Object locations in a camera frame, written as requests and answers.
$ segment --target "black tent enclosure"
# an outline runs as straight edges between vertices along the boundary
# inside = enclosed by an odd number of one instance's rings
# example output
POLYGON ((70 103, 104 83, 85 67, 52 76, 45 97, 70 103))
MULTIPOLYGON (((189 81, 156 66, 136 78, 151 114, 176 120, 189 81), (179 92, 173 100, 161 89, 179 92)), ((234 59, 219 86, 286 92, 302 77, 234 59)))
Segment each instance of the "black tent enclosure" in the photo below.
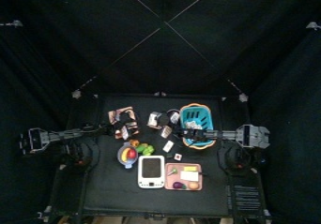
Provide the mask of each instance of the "black tent enclosure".
MULTIPOLYGON (((319 222, 321 0, 0 4, 1 223, 60 216, 73 223, 96 216, 319 222), (181 108, 192 103, 208 107, 216 135, 201 150, 192 148, 199 140, 184 144, 179 123, 167 138, 148 126, 153 112, 188 119, 181 108), (196 191, 137 186, 139 161, 125 169, 116 157, 127 141, 113 138, 115 121, 127 122, 109 116, 127 107, 137 124, 129 139, 152 145, 151 157, 200 166, 196 191), (224 131, 243 125, 264 127, 270 136, 254 133, 270 145, 255 153, 242 140, 250 161, 230 172, 222 159, 235 141, 224 131), (25 158, 18 134, 34 127, 56 143, 25 158), (74 155, 61 155, 66 148, 74 155)), ((242 130, 248 137, 250 127, 242 130)))

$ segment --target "banana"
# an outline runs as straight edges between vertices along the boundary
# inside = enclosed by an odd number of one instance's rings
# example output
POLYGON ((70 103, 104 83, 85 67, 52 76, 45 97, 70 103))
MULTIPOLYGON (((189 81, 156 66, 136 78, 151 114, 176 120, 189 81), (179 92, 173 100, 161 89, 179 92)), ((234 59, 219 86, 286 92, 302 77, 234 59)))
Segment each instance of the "banana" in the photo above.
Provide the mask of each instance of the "banana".
POLYGON ((129 151, 129 148, 127 147, 121 153, 121 161, 127 162, 127 152, 129 151))

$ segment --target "teal basket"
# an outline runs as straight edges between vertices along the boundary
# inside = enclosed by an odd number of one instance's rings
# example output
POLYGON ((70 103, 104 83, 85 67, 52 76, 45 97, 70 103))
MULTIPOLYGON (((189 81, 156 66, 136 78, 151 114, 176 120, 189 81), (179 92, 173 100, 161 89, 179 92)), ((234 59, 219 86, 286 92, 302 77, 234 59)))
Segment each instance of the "teal basket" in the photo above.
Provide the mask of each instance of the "teal basket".
MULTIPOLYGON (((192 128, 187 126, 187 123, 193 123, 193 128, 212 130, 211 110, 205 105, 191 103, 181 107, 179 115, 181 128, 192 128)), ((191 139, 183 138, 183 143, 188 148, 201 150, 212 146, 215 140, 193 142, 191 139)))

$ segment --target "apple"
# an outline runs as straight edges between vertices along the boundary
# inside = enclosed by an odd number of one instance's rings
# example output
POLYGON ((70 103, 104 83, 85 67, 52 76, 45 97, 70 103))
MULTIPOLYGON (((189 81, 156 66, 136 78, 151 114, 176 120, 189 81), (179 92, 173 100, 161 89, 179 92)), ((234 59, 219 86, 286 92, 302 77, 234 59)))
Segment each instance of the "apple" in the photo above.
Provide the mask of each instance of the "apple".
POLYGON ((129 151, 127 152, 127 159, 135 159, 136 157, 136 152, 135 150, 129 149, 129 151))

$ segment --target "green fruit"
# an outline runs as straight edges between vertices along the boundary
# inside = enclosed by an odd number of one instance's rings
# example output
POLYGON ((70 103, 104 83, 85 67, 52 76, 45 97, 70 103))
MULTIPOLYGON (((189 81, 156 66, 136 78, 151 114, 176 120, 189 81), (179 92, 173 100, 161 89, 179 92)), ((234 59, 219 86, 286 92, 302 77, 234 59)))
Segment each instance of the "green fruit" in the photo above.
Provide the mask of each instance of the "green fruit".
POLYGON ((153 152, 153 147, 148 145, 148 147, 143 151, 143 156, 149 156, 152 152, 153 152))
POLYGON ((145 150, 147 146, 148 145, 145 143, 139 144, 137 147, 135 148, 136 152, 137 153, 143 153, 143 151, 145 150))

